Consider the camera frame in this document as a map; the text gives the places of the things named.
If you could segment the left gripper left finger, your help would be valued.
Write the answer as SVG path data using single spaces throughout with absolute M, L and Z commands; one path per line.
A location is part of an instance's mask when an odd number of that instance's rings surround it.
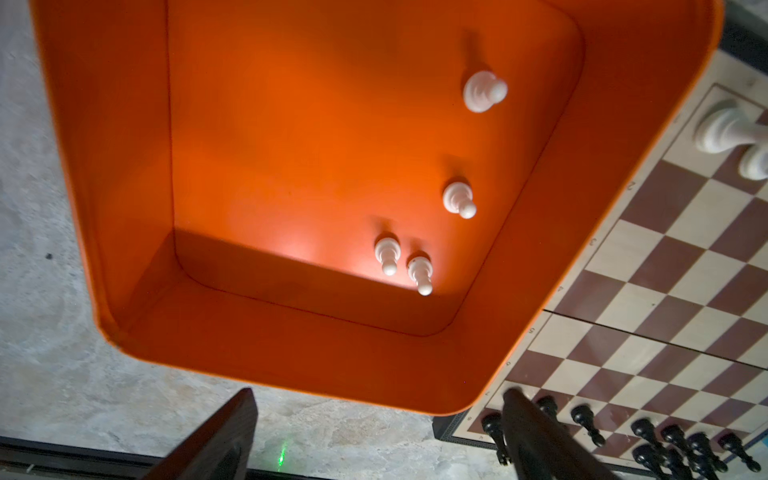
M 257 420 L 253 390 L 243 388 L 143 479 L 245 479 Z

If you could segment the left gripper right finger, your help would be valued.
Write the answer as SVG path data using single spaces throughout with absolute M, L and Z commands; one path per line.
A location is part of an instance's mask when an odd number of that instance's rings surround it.
M 617 479 L 520 390 L 504 393 L 501 422 L 519 479 Z

